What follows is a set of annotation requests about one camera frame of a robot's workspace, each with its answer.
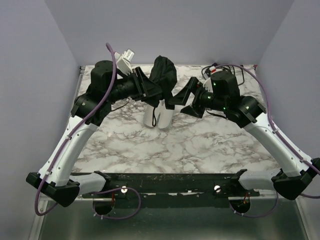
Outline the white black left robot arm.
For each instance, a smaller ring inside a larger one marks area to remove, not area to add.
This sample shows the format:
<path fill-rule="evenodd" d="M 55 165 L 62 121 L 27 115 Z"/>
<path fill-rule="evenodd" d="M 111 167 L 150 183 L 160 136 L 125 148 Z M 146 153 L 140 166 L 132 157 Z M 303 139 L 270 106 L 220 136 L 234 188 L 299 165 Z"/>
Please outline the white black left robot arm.
<path fill-rule="evenodd" d="M 71 110 L 67 128 L 56 149 L 38 172 L 28 174 L 26 181 L 63 207 L 79 195 L 100 192 L 108 177 L 101 172 L 72 176 L 71 172 L 89 138 L 112 111 L 112 104 L 132 98 L 156 107 L 161 87 L 143 73 L 140 67 L 125 73 L 112 61 L 102 60 L 90 73 L 90 85 L 78 96 Z"/>

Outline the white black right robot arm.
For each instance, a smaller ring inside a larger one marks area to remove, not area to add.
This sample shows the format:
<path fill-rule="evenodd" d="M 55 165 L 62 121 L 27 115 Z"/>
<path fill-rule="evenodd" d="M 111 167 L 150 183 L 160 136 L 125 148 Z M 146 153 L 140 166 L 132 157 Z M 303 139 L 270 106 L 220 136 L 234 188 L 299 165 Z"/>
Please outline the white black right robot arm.
<path fill-rule="evenodd" d="M 183 106 L 181 113 L 202 118 L 206 109 L 221 111 L 226 118 L 251 134 L 278 162 L 280 169 L 242 170 L 235 174 L 243 190 L 272 190 L 295 200 L 320 170 L 319 158 L 301 151 L 270 120 L 266 108 L 253 96 L 240 94 L 237 78 L 228 71 L 213 73 L 205 82 L 191 77 L 169 104 Z"/>

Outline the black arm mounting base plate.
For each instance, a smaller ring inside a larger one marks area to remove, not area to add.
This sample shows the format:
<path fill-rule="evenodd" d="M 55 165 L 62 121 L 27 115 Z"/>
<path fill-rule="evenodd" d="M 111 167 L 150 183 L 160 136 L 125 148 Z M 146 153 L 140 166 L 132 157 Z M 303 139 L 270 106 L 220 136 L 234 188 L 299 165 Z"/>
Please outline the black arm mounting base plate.
<path fill-rule="evenodd" d="M 229 199 L 258 197 L 244 189 L 238 173 L 106 173 L 103 191 L 124 187 L 115 193 L 87 193 L 95 202 L 111 200 L 116 208 L 227 208 Z"/>

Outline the black umbrella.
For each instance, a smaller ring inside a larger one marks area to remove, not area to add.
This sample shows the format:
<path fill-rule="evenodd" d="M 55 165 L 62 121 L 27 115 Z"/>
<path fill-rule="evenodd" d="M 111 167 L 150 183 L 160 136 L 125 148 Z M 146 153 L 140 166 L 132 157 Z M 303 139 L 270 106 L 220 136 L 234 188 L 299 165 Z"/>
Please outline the black umbrella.
<path fill-rule="evenodd" d="M 162 89 L 162 95 L 158 104 L 164 100 L 165 108 L 175 111 L 175 105 L 169 104 L 169 99 L 173 97 L 172 90 L 178 82 L 177 70 L 174 63 L 165 56 L 158 56 L 154 60 L 149 79 Z"/>

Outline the beige zippered umbrella case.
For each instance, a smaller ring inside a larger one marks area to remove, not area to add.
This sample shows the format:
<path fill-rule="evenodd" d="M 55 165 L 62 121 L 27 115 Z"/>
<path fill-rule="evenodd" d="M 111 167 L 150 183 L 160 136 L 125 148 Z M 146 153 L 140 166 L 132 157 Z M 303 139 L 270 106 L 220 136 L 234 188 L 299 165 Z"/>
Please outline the beige zippered umbrella case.
<path fill-rule="evenodd" d="M 143 116 L 143 124 L 148 128 L 157 127 L 166 130 L 171 126 L 174 110 L 166 109 L 165 101 L 161 100 L 157 108 L 147 104 Z"/>

